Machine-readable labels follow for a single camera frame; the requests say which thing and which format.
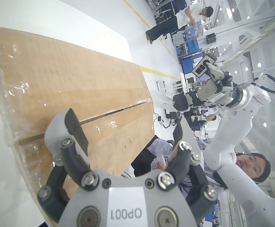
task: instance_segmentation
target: op001 label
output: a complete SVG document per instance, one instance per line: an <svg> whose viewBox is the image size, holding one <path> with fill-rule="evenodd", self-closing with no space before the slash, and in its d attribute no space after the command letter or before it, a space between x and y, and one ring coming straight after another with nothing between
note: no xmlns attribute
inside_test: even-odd
<svg viewBox="0 0 275 227"><path fill-rule="evenodd" d="M109 188L107 227L148 227L143 187Z"/></svg>

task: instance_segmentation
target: power adapter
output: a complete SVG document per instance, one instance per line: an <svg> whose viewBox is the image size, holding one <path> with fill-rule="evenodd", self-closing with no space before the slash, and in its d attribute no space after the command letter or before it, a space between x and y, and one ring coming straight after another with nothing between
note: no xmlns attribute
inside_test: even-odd
<svg viewBox="0 0 275 227"><path fill-rule="evenodd" d="M158 116L158 122L160 123L160 125L164 125L164 121L161 119L161 116Z"/></svg>

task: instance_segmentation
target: cardboard box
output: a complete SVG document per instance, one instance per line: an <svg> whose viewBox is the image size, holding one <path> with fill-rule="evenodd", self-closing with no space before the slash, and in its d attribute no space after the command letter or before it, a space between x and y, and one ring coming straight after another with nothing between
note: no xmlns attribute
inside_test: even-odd
<svg viewBox="0 0 275 227"><path fill-rule="evenodd" d="M139 66L6 28L0 28L0 54L1 117L35 201L53 167L43 137L58 112L76 113L91 169L116 176L154 136L153 104ZM71 197L77 186L67 177L64 188Z"/></svg>

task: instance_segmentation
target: hand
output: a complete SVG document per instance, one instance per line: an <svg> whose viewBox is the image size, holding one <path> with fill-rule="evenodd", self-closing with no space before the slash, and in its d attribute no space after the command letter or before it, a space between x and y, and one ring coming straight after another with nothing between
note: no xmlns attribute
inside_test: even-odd
<svg viewBox="0 0 275 227"><path fill-rule="evenodd" d="M162 170L162 171L164 171L165 169L166 169L166 166L163 166L161 163L160 163L160 161L158 161L158 165L157 165L157 169L160 169L160 170Z"/></svg>
<svg viewBox="0 0 275 227"><path fill-rule="evenodd" d="M194 18L190 19L190 22L189 22L190 25L194 26L195 25L195 20Z"/></svg>

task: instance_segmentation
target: white floor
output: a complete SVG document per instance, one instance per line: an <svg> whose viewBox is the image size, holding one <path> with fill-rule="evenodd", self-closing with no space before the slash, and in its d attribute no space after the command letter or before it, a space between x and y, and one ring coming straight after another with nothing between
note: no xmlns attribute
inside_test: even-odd
<svg viewBox="0 0 275 227"><path fill-rule="evenodd" d="M169 49L156 40L151 45L145 37L148 30L146 24L123 0L63 0L68 5L84 12L88 16L108 26L125 37L129 43L133 62L137 65L179 78L182 72L180 65L169 51L175 55L170 38L162 41ZM153 14L145 0L128 0L133 9L150 26L155 26ZM172 83L176 80L156 74L144 72L149 90L157 90L156 81L163 87L163 81L167 91L172 92ZM169 121L165 119L162 109L155 109L162 116L167 126ZM174 127L168 129L162 127L157 121L155 134L165 140L172 139ZM0 125L1 146L1 181L0 181L0 223L1 226L27 226L37 227L44 220L34 204L26 185L16 166L12 151L6 146L3 126Z"/></svg>

